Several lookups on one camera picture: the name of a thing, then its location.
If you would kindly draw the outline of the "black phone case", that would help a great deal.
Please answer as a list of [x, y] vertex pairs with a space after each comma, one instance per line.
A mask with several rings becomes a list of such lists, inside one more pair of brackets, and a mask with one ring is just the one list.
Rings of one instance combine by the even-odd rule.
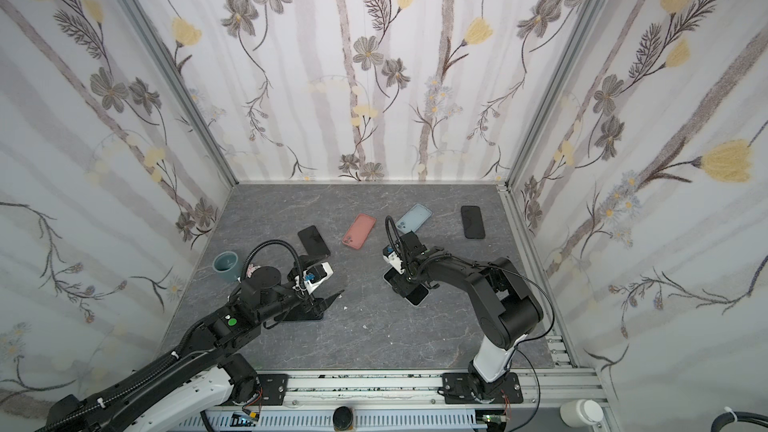
[[463, 205], [460, 208], [464, 237], [482, 240], [486, 237], [482, 212], [479, 206]]

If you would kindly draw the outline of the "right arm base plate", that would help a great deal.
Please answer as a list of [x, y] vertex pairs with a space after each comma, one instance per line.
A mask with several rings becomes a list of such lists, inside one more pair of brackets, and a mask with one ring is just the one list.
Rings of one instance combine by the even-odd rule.
[[438, 393], [446, 404], [521, 404], [522, 387], [518, 375], [507, 372], [493, 382], [485, 382], [475, 373], [444, 373]]

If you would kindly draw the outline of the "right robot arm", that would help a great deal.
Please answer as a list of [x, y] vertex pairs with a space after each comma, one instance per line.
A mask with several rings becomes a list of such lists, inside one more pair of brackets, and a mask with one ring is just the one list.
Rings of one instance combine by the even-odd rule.
[[385, 281], [411, 305], [420, 305], [441, 284], [464, 292], [471, 302], [484, 338], [467, 371], [442, 375], [438, 394], [445, 402], [520, 403], [510, 365], [518, 346], [544, 319], [531, 290], [535, 283], [505, 258], [471, 261], [441, 247], [429, 249], [413, 232], [391, 239], [382, 256], [389, 265]]

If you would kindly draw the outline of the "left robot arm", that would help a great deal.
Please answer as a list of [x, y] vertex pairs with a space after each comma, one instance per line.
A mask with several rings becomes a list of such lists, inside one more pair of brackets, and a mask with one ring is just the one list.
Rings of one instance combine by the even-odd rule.
[[258, 374], [240, 349], [267, 326], [322, 318], [334, 299], [314, 293], [332, 275], [331, 265], [317, 260], [300, 262], [286, 276], [271, 266], [247, 266], [227, 302], [169, 352], [83, 400], [61, 399], [44, 430], [161, 431], [229, 401], [262, 400]]

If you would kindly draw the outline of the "light blue case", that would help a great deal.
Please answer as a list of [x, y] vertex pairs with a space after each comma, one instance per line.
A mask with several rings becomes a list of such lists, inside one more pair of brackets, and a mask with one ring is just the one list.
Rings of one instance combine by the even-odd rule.
[[396, 221], [396, 228], [403, 234], [417, 232], [432, 215], [433, 213], [430, 209], [417, 203]]
[[394, 268], [390, 268], [384, 274], [384, 280], [396, 294], [405, 298], [413, 306], [418, 306], [429, 294], [429, 289], [423, 284], [409, 282]]

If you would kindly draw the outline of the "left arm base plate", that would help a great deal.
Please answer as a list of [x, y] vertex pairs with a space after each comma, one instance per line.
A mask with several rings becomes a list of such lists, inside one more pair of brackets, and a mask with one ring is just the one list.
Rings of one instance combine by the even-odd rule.
[[288, 379], [288, 374], [260, 374], [254, 394], [245, 402], [245, 407], [282, 406]]

